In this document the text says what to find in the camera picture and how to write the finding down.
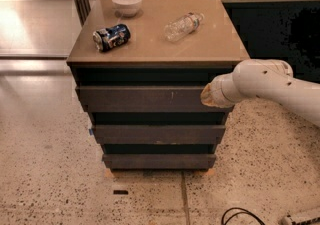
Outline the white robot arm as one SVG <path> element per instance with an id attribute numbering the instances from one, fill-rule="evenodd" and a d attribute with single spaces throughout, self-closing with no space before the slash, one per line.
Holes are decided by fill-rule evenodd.
<path id="1" fill-rule="evenodd" d="M 219 108 L 249 98 L 276 102 L 320 126 L 320 85 L 294 78 L 282 60 L 244 60 L 231 73 L 216 76 L 201 93 L 204 105 Z"/>

